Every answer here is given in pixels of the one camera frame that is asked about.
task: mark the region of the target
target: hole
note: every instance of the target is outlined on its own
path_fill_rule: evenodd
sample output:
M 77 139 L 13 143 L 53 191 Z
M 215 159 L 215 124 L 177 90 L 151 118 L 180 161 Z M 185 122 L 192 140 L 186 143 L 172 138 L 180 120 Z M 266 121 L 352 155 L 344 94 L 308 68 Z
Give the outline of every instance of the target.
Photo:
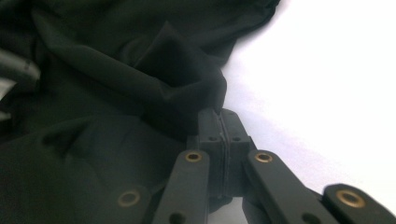
M 137 204 L 140 200 L 140 194 L 136 190 L 123 192 L 119 197 L 120 207 L 130 207 Z
M 186 217 L 181 213 L 174 213 L 169 217 L 170 224 L 184 224 Z
M 190 161 L 190 162 L 197 162 L 197 161 L 200 161 L 201 159 L 202 159 L 202 156 L 198 152 L 191 152 L 186 155 L 186 160 Z
M 190 154 L 189 159 L 190 160 L 198 160 L 199 156 L 197 154 Z
M 362 208 L 366 205 L 363 198 L 352 190 L 340 189 L 336 192 L 336 196 L 342 203 L 351 207 Z
M 304 213 L 303 222 L 306 224 L 320 224 L 320 219 L 312 214 Z
M 270 155 L 263 152 L 256 155 L 256 160 L 260 162 L 270 162 L 272 159 L 273 158 Z

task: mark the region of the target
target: white background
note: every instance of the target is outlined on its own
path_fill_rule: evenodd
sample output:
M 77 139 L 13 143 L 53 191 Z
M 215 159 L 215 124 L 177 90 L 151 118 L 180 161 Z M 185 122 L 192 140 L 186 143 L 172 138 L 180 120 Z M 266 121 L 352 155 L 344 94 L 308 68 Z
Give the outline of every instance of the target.
M 240 39 L 224 107 L 322 192 L 345 183 L 396 214 L 396 1 L 282 0 Z M 241 200 L 209 224 L 245 224 Z

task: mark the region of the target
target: black cloth cover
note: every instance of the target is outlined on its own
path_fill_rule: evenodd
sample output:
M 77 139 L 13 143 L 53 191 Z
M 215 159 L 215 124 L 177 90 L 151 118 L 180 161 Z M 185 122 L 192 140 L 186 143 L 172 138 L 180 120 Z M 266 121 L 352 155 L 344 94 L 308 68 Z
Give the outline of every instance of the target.
M 0 223 L 93 223 L 130 184 L 152 194 L 150 223 L 197 112 L 222 108 L 236 38 L 277 1 L 0 0 L 0 48 L 41 70 L 1 102 Z

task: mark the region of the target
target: black fabric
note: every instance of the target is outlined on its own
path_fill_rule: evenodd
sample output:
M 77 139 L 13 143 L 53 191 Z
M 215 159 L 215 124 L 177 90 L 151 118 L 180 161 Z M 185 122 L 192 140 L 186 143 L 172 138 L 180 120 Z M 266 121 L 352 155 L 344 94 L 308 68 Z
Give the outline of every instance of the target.
M 0 0 L 0 48 L 42 71 L 38 92 L 1 102 L 14 129 L 1 137 L 0 223 L 91 223 L 122 185 L 158 195 L 197 112 L 222 108 L 236 38 L 276 5 Z

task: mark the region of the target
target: metal grommet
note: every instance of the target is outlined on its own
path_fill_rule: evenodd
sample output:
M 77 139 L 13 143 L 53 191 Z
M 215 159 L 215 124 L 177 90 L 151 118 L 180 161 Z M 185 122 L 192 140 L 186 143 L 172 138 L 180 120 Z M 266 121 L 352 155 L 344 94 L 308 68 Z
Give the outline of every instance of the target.
M 361 196 L 349 189 L 340 189 L 335 195 L 342 203 L 351 207 L 362 208 L 366 205 Z
M 140 201 L 140 194 L 137 190 L 128 190 L 123 192 L 118 203 L 120 207 L 130 207 L 137 204 Z
M 198 162 L 202 159 L 202 155 L 198 152 L 190 152 L 186 155 L 186 161 Z
M 255 158 L 256 158 L 256 161 L 259 161 L 259 162 L 270 162 L 273 160 L 272 156 L 268 155 L 267 153 L 263 153 L 263 152 L 257 153 Z

